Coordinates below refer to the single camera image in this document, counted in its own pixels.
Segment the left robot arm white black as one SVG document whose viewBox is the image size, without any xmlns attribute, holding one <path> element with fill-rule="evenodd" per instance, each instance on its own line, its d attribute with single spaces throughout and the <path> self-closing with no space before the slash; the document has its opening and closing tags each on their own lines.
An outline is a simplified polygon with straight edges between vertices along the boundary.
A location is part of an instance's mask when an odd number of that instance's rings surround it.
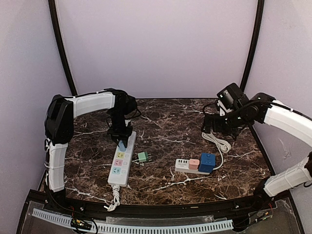
<svg viewBox="0 0 312 234">
<path fill-rule="evenodd" d="M 127 185 L 137 134 L 126 116 L 137 110 L 137 101 L 123 90 L 109 88 L 79 96 L 53 97 L 44 122 L 47 191 L 65 190 L 65 155 L 74 136 L 74 119 L 99 110 L 107 111 L 111 120 L 107 134 L 117 145 L 108 182 L 121 187 Z"/>
</svg>

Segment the green plug adapter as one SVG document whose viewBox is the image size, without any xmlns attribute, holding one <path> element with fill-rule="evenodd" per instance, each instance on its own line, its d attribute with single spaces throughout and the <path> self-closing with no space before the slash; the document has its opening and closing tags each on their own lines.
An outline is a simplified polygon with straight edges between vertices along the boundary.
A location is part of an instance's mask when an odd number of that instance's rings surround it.
<svg viewBox="0 0 312 234">
<path fill-rule="evenodd" d="M 149 160 L 149 155 L 147 152 L 138 153 L 137 156 L 140 163 L 147 162 Z"/>
</svg>

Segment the light blue plug adapter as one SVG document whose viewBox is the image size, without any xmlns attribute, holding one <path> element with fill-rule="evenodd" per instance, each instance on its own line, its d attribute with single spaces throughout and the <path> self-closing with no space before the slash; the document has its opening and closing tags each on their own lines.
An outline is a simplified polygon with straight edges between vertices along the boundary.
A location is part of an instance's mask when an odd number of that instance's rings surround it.
<svg viewBox="0 0 312 234">
<path fill-rule="evenodd" d="M 119 148 L 119 151 L 121 151 L 121 152 L 125 152 L 126 149 L 127 149 L 127 148 L 124 146 L 124 144 L 123 144 L 122 141 L 120 141 L 120 142 L 118 143 L 118 148 Z"/>
</svg>

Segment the pink plug adapter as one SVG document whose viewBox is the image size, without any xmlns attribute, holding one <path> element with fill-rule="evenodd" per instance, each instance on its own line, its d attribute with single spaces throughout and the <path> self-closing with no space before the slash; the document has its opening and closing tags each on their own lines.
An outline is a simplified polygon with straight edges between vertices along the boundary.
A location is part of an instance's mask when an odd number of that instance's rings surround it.
<svg viewBox="0 0 312 234">
<path fill-rule="evenodd" d="M 199 165 L 200 165 L 200 160 L 199 159 L 190 159 L 188 168 L 190 170 L 197 170 Z"/>
</svg>

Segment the blue cube socket adapter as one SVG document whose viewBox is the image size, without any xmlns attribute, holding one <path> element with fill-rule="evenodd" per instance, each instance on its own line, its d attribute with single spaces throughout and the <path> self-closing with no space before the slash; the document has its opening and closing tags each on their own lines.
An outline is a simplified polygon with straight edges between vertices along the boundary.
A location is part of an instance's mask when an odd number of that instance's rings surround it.
<svg viewBox="0 0 312 234">
<path fill-rule="evenodd" d="M 211 173 L 215 168 L 215 155 L 209 153 L 202 153 L 200 155 L 200 163 L 198 167 L 199 172 Z"/>
</svg>

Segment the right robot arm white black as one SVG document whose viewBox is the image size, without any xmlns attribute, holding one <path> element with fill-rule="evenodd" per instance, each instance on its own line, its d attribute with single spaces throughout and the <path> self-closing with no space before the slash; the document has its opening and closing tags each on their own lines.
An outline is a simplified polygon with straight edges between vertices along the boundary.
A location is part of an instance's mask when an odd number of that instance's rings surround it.
<svg viewBox="0 0 312 234">
<path fill-rule="evenodd" d="M 302 142 L 312 144 L 312 119 L 276 100 L 265 93 L 258 93 L 252 99 L 246 95 L 232 97 L 230 94 L 218 96 L 223 115 L 204 113 L 201 127 L 203 133 L 229 132 L 242 125 L 259 122 L 276 127 Z M 308 155 L 285 171 L 263 179 L 254 194 L 274 197 L 279 193 L 312 180 L 312 156 Z"/>
</svg>

